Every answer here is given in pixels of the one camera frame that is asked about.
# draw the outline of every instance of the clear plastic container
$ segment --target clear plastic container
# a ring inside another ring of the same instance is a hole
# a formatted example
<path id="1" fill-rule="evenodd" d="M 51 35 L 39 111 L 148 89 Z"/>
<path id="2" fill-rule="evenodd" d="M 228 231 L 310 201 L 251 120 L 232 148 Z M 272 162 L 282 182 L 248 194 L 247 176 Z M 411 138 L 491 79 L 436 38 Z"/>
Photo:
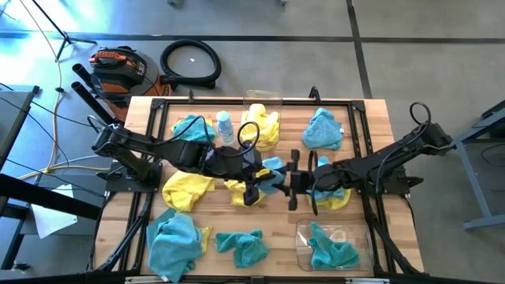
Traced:
<path id="1" fill-rule="evenodd" d="M 316 222 L 324 233 L 333 241 L 348 241 L 357 250 L 360 263 L 354 267 L 337 267 L 336 271 L 373 271 L 373 252 L 370 232 L 366 222 L 354 220 L 308 220 L 302 219 L 297 223 L 297 258 L 298 265 L 304 271 L 314 271 L 311 265 L 313 250 L 309 245 L 312 237 L 310 223 Z"/>
<path id="2" fill-rule="evenodd" d="M 270 141 L 264 143 L 259 142 L 259 145 L 256 146 L 256 149 L 258 151 L 263 152 L 263 158 L 267 158 L 270 156 L 268 153 L 273 153 L 275 145 L 280 140 L 282 95 L 278 92 L 248 90 L 244 96 L 244 110 L 242 111 L 241 125 L 247 121 L 254 121 L 254 119 L 249 115 L 249 111 L 251 110 L 251 106 L 253 104 L 262 104 L 264 106 L 264 114 L 268 116 L 268 119 L 272 120 L 271 122 L 268 122 L 267 125 L 277 123 L 278 126 L 279 139 L 275 143 L 272 143 Z M 247 125 L 245 129 L 247 133 L 252 133 L 248 135 L 248 138 L 254 141 L 256 138 L 256 128 L 254 125 Z"/>

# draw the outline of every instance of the water bottle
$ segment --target water bottle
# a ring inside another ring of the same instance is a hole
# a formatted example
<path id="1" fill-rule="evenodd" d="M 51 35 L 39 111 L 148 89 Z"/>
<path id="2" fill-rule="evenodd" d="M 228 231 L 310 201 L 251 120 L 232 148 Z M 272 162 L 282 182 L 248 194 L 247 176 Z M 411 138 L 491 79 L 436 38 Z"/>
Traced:
<path id="1" fill-rule="evenodd" d="M 217 113 L 216 118 L 218 119 L 218 134 L 221 137 L 221 141 L 225 145 L 231 145 L 234 140 L 234 127 L 231 124 L 230 114 L 227 111 L 220 111 Z"/>

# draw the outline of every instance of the gray floor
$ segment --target gray floor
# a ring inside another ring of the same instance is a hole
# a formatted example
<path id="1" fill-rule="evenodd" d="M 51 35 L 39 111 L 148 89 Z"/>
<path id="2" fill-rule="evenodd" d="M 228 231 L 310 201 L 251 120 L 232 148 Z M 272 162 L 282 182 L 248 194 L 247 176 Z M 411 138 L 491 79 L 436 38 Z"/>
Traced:
<path id="1" fill-rule="evenodd" d="M 61 1 L 62 5 L 40 2 L 62 28 L 73 32 L 351 36 L 345 0 L 289 0 L 285 8 L 278 6 L 275 0 L 185 0 L 179 9 L 161 0 L 67 0 Z M 361 36 L 505 36 L 505 2 L 498 0 L 355 0 L 354 6 Z M 0 31 L 36 29 L 17 1 L 7 7 L 6 12 L 19 20 L 0 17 Z M 44 29 L 53 30 L 39 13 L 35 14 Z M 54 47 L 59 46 L 59 41 L 51 42 Z M 158 61 L 169 43 L 100 41 L 99 46 L 129 45 Z M 302 97 L 316 85 L 325 98 L 363 98 L 352 43 L 209 44 L 221 58 L 223 73 L 215 90 L 194 88 L 196 95 L 243 95 L 248 89 L 267 89 L 284 96 Z M 432 120 L 439 122 L 447 133 L 456 136 L 468 129 L 483 111 L 504 98 L 504 47 L 364 44 L 372 95 L 375 99 L 387 100 L 395 137 L 400 138 L 415 126 L 410 120 L 408 106 L 418 100 L 430 106 Z M 65 49 L 62 55 L 64 88 L 69 89 L 70 84 L 78 80 L 71 66 L 76 62 L 87 65 L 89 55 L 96 49 L 86 43 Z M 0 81 L 12 85 L 39 84 L 44 92 L 36 101 L 52 107 L 58 69 L 43 39 L 38 36 L 2 39 L 0 50 L 0 62 L 6 62 L 3 65 L 20 66 L 15 72 L 0 69 Z M 211 68 L 207 58 L 191 49 L 178 51 L 170 57 L 170 64 L 185 75 L 196 75 Z M 187 91 L 187 88 L 177 90 L 180 94 L 187 94 Z M 44 127 L 51 129 L 50 114 L 36 106 L 31 112 Z M 90 110 L 76 94 L 69 92 L 59 113 L 84 121 Z M 46 166 L 51 140 L 37 127 L 33 121 L 26 121 L 10 159 L 37 168 Z M 58 133 L 60 145 L 69 159 L 92 154 L 89 148 L 94 139 L 92 131 L 60 120 Z M 105 166 L 108 161 L 97 159 L 87 163 Z M 413 190 L 411 200 L 425 270 L 435 276 L 504 282 L 505 226 L 472 232 L 462 228 L 462 222 L 479 218 L 480 210 L 456 153 L 420 157 L 408 163 L 407 168 L 409 174 L 425 178 L 425 182 Z M 12 164 L 7 164 L 4 171 L 13 176 L 28 172 Z M 503 199 L 503 196 L 505 194 L 497 192 L 493 199 Z M 76 243 L 84 245 L 85 241 Z"/>

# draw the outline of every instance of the wooden table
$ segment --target wooden table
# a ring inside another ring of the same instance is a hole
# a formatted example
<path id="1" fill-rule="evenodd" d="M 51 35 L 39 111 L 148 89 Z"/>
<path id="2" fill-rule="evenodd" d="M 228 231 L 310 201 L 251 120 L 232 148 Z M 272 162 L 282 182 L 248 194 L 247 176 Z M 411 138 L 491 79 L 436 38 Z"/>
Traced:
<path id="1" fill-rule="evenodd" d="M 125 127 L 137 133 L 145 134 L 148 121 L 150 97 L 133 97 L 129 107 Z M 369 130 L 372 137 L 372 145 L 375 150 L 381 149 L 394 142 L 391 125 L 387 114 L 386 103 L 382 99 L 366 99 L 366 114 Z M 301 141 L 301 134 L 307 128 L 310 118 L 314 115 L 317 106 L 283 106 L 281 114 L 280 141 L 275 150 L 263 153 L 263 158 L 280 156 L 284 163 L 290 161 L 291 149 L 299 149 L 301 152 L 300 168 L 305 170 L 309 150 Z M 354 157 L 354 149 L 350 135 L 350 124 L 347 110 L 341 106 L 327 107 L 335 115 L 336 121 L 342 122 L 344 138 L 341 147 L 337 151 L 318 150 L 319 157 L 326 155 L 331 161 Z M 202 114 L 206 118 L 212 118 L 215 127 L 215 114 L 219 110 L 230 112 L 237 133 L 243 106 L 204 106 L 204 105 L 170 105 L 168 121 L 166 124 L 165 139 L 172 136 L 170 127 L 188 114 Z M 361 125 L 359 116 L 357 125 Z M 153 133 L 157 133 L 159 118 L 155 123 Z M 361 152 L 366 153 L 363 141 L 362 129 L 358 128 Z M 163 176 L 160 188 L 166 180 L 175 172 L 175 169 L 164 161 Z M 191 275 L 270 275 L 270 276 L 371 276 L 372 272 L 366 271 L 303 271 L 297 263 L 295 249 L 295 231 L 297 221 L 300 219 L 342 219 L 364 222 L 361 198 L 353 191 L 350 202 L 337 211 L 327 211 L 320 208 L 320 213 L 315 216 L 304 196 L 298 197 L 298 209 L 288 211 L 288 199 L 281 192 L 267 196 L 260 204 L 253 207 L 234 207 L 230 205 L 230 192 L 226 189 L 222 180 L 216 180 L 216 190 L 207 192 L 195 204 L 189 214 L 193 217 L 196 226 L 212 226 L 212 234 L 208 243 L 207 252 L 196 261 L 196 269 Z M 122 239 L 128 219 L 132 193 L 124 192 L 117 194 L 104 210 L 102 221 L 96 239 L 95 265 L 100 265 L 114 250 Z M 391 238 L 412 263 L 422 271 L 421 255 L 417 246 L 416 233 L 413 226 L 412 215 L 406 202 L 399 196 L 383 197 L 387 224 Z M 155 201 L 151 212 L 151 220 L 155 220 L 166 209 L 161 190 L 155 195 Z M 233 264 L 233 250 L 227 253 L 215 251 L 215 234 L 219 232 L 250 232 L 253 229 L 261 229 L 264 233 L 264 241 L 270 246 L 271 251 L 265 260 L 257 265 L 237 269 Z M 137 246 L 134 239 L 130 249 L 129 265 L 133 262 Z M 386 268 L 382 241 L 377 241 L 382 267 Z M 144 252 L 144 262 L 141 270 L 143 275 L 151 275 L 148 268 L 148 251 Z"/>

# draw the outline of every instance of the vacuum hose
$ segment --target vacuum hose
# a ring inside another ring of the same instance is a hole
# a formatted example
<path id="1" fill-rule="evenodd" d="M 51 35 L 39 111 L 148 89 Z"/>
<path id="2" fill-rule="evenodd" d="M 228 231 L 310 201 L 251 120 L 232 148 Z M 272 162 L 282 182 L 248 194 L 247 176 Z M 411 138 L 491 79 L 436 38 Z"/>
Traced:
<path id="1" fill-rule="evenodd" d="M 198 47 L 205 51 L 214 62 L 214 72 L 206 77 L 184 77 L 172 71 L 172 69 L 168 67 L 168 56 L 179 47 Z M 160 61 L 161 68 L 166 75 L 160 76 L 159 82 L 161 84 L 169 84 L 172 90 L 174 90 L 179 84 L 214 88 L 215 81 L 219 78 L 219 75 L 221 75 L 221 61 L 219 60 L 218 55 L 210 46 L 199 40 L 181 39 L 172 43 L 165 48 L 161 54 Z"/>

